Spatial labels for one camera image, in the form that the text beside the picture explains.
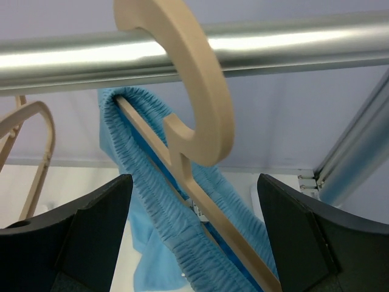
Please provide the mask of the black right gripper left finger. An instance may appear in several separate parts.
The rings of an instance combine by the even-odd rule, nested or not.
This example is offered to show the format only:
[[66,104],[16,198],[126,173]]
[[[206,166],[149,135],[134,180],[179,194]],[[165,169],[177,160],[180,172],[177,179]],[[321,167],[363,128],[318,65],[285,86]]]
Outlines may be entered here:
[[1,229],[1,291],[109,291],[133,179]]

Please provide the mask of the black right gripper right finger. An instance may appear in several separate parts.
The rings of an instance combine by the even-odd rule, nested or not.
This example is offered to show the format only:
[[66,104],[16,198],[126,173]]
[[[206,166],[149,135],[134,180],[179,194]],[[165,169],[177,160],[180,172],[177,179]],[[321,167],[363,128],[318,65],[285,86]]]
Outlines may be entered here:
[[283,291],[388,291],[387,224],[270,175],[260,175],[257,190]]

